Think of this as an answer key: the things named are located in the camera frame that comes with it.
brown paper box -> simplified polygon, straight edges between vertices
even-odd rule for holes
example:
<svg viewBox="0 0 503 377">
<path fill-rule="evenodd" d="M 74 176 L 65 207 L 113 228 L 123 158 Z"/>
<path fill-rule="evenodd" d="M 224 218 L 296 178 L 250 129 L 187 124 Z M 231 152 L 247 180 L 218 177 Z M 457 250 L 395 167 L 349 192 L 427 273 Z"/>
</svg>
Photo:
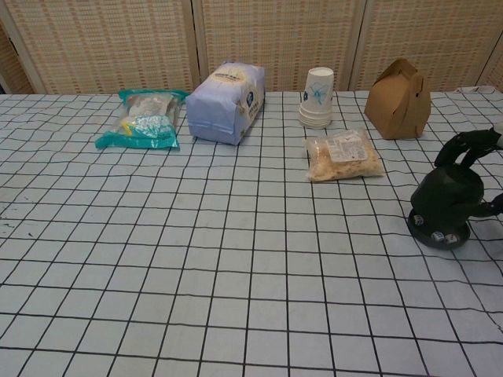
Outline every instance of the brown paper box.
<svg viewBox="0 0 503 377">
<path fill-rule="evenodd" d="M 424 77 L 407 59 L 395 60 L 374 83 L 365 114 L 384 139 L 420 137 L 431 111 Z"/>
</svg>

teal plastic package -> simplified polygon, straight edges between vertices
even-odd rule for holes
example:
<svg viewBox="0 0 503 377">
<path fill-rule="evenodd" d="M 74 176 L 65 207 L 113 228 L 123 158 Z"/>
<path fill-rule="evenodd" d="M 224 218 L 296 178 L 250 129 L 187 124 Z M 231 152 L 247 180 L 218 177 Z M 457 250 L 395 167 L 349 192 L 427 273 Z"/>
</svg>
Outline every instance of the teal plastic package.
<svg viewBox="0 0 503 377">
<path fill-rule="evenodd" d="M 94 145 L 125 148 L 179 148 L 176 130 L 180 107 L 189 94 L 182 90 L 121 90 L 126 109 L 115 131 L 107 131 Z"/>
</svg>

plastic bag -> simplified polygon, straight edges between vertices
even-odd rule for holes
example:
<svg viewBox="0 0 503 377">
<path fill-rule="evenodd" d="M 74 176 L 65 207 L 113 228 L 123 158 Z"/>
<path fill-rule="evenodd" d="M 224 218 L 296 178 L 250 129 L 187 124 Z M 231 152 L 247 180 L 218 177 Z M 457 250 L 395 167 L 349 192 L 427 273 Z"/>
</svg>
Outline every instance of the plastic bag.
<svg viewBox="0 0 503 377">
<path fill-rule="evenodd" d="M 379 155 L 363 130 L 342 130 L 327 137 L 306 139 L 309 179 L 334 179 L 383 175 Z"/>
<path fill-rule="evenodd" d="M 264 78 L 262 67 L 222 64 L 187 98 L 190 133 L 201 139 L 239 144 L 263 105 Z"/>
<path fill-rule="evenodd" d="M 105 132 L 96 148 L 179 148 L 175 127 L 188 93 L 182 90 L 121 90 L 126 111 L 115 131 Z"/>
</svg>

wooden frame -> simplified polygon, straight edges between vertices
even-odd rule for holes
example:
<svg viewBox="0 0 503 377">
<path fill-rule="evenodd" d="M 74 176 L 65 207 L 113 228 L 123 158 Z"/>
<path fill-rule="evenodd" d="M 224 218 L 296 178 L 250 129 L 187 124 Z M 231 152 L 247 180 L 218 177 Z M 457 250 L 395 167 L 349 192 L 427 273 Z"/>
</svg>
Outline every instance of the wooden frame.
<svg viewBox="0 0 503 377">
<path fill-rule="evenodd" d="M 200 81 L 203 82 L 210 72 L 207 69 L 206 35 L 204 34 L 204 13 L 201 0 L 192 0 L 194 27 L 197 41 L 197 58 L 199 64 Z"/>
<path fill-rule="evenodd" d="M 9 85 L 7 84 L 7 81 L 4 79 L 1 72 L 0 72 L 0 86 L 2 87 L 3 91 L 6 92 L 6 94 L 12 94 L 13 91 L 10 89 Z"/>
<path fill-rule="evenodd" d="M 356 51 L 358 41 L 362 32 L 363 17 L 369 0 L 358 0 L 356 9 L 354 10 L 354 20 L 351 29 L 351 37 L 347 46 L 346 60 L 343 66 L 342 79 L 340 81 L 341 88 L 349 90 L 351 73 L 353 72 L 354 60 L 356 59 Z"/>
<path fill-rule="evenodd" d="M 348 78 L 348 90 L 354 90 L 358 82 L 358 73 L 360 72 L 360 67 L 362 66 L 362 58 L 363 53 L 365 52 L 366 40 L 374 4 L 375 0 L 365 0 L 365 7 L 362 14 L 362 23 L 358 31 L 358 39 L 356 41 L 357 45 L 354 51 L 353 64 L 351 65 L 351 73 Z"/>
<path fill-rule="evenodd" d="M 17 27 L 14 24 L 14 20 L 10 16 L 10 12 L 7 9 L 7 5 L 4 0 L 0 0 L 0 22 L 2 22 L 7 35 L 16 46 L 21 66 L 26 72 L 26 76 L 28 77 L 28 80 L 30 81 L 30 84 L 33 87 L 34 91 L 36 93 L 47 93 L 47 90 L 42 83 L 42 79 L 40 78 L 40 75 L 35 68 L 35 65 L 33 64 L 33 60 L 31 59 L 31 56 L 28 53 L 26 46 L 24 45 L 23 38 L 21 37 L 20 32 L 17 30 Z"/>
<path fill-rule="evenodd" d="M 182 0 L 183 21 L 185 25 L 185 35 L 187 38 L 187 50 L 189 53 L 190 72 L 194 89 L 201 83 L 200 65 L 197 60 L 198 52 L 196 44 L 196 30 L 194 30 L 193 4 L 191 0 Z"/>
</svg>

light purple package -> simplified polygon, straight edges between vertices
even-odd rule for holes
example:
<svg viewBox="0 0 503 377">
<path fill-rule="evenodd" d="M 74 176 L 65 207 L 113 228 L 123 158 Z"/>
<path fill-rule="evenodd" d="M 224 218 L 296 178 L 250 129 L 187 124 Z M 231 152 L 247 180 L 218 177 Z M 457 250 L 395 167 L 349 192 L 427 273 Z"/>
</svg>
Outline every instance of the light purple package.
<svg viewBox="0 0 503 377">
<path fill-rule="evenodd" d="M 237 145 L 263 105 L 264 75 L 250 64 L 218 67 L 185 99 L 190 133 Z"/>
</svg>

